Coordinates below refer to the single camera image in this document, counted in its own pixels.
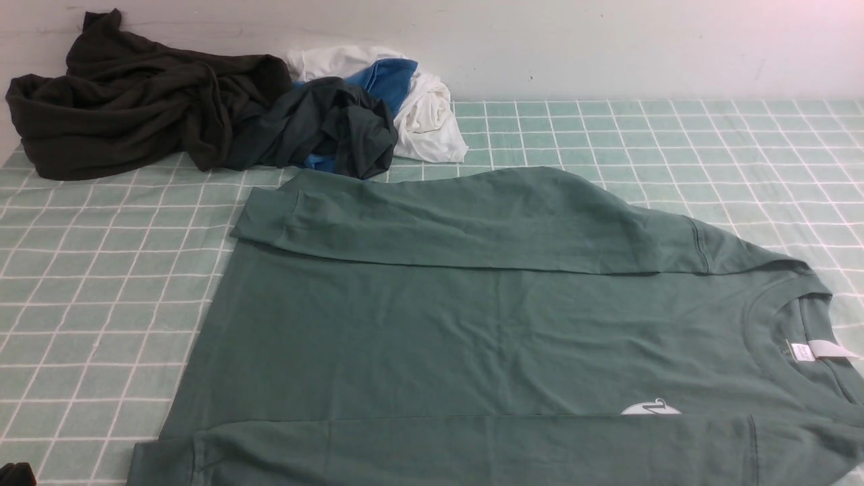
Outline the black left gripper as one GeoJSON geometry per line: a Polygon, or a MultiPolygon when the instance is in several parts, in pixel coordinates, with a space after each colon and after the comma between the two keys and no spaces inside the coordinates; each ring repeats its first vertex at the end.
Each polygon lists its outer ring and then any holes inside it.
{"type": "Polygon", "coordinates": [[[8,462],[0,470],[0,486],[35,485],[37,482],[29,462],[8,462]]]}

